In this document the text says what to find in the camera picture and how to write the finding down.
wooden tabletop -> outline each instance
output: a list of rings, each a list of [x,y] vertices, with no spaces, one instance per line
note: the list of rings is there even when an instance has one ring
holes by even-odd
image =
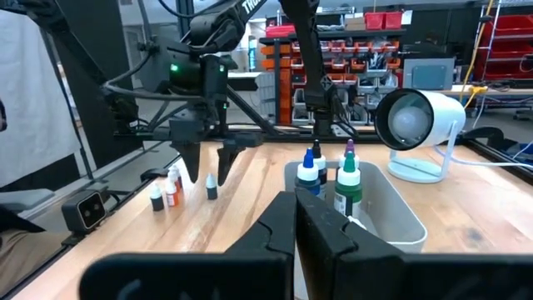
[[[94,233],[65,254],[15,299],[76,299],[85,268],[112,253],[217,253],[225,251],[284,189],[285,164],[302,160],[307,145],[271,143],[242,152],[218,189],[207,200],[205,177],[217,170],[218,143],[202,144],[199,180],[184,176],[185,196],[179,207],[153,212],[147,188],[111,216]],[[323,145],[337,158],[342,145]],[[382,145],[358,145],[361,160],[375,163],[391,179],[428,230],[425,252],[533,252],[533,187],[500,168],[452,164],[437,184],[403,182],[386,172],[389,151]],[[439,162],[430,148],[401,153]],[[465,147],[457,158],[485,161]],[[182,174],[186,174],[180,162]]]

yellow cable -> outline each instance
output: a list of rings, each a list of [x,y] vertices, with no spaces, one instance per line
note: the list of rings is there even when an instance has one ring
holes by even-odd
[[[466,102],[464,108],[467,108],[468,105],[470,105],[470,103],[472,102],[472,100],[474,100],[474,97],[476,96],[477,92],[473,92],[472,95],[470,96],[470,99],[468,99],[468,101]]]
[[[491,13],[492,3],[493,2],[494,2],[494,0],[491,0],[489,2],[489,5],[486,7],[486,13],[485,13],[486,16],[489,16],[489,14]],[[465,81],[463,82],[463,87],[461,89],[461,93],[459,94],[459,102],[460,103],[462,103],[462,101],[463,101],[463,94],[465,93],[466,82],[468,82],[468,78],[470,77],[470,74],[472,73],[472,70],[474,69],[474,63],[476,62],[476,57],[477,57],[477,49],[480,46],[481,36],[483,35],[483,31],[485,31],[485,24],[484,23],[481,24],[480,34],[477,36],[476,45],[474,46],[474,53],[472,54],[472,60],[470,62],[470,66],[468,67],[468,72],[466,72]]]

purple cap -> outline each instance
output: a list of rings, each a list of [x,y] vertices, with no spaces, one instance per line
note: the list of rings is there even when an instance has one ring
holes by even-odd
[[[307,152],[306,152],[306,156],[303,157],[303,167],[304,168],[313,168],[313,166],[314,166],[313,158],[315,158],[313,156],[313,149],[312,148],[308,148]]]
[[[346,157],[346,155],[349,152],[353,152],[353,153],[356,152],[356,148],[353,146],[353,140],[351,138],[348,140],[348,144],[346,145],[346,150],[344,151],[344,157]]]

lamp stand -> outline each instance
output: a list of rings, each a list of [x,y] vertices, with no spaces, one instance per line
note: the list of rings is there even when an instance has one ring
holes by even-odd
[[[402,158],[397,156],[396,150],[391,150],[390,162],[387,170],[392,176],[412,183],[438,183],[446,177],[450,165],[453,147],[459,134],[459,127],[453,122],[450,129],[450,138],[446,146],[446,155],[442,165],[427,162],[418,158]]]

blue cap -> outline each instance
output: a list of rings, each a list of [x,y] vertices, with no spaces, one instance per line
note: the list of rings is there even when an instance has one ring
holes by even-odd
[[[313,156],[313,149],[312,148],[308,148],[307,152],[306,152],[306,156],[303,157],[303,167],[304,168],[313,168],[313,166],[314,166],[313,158],[315,158]]]

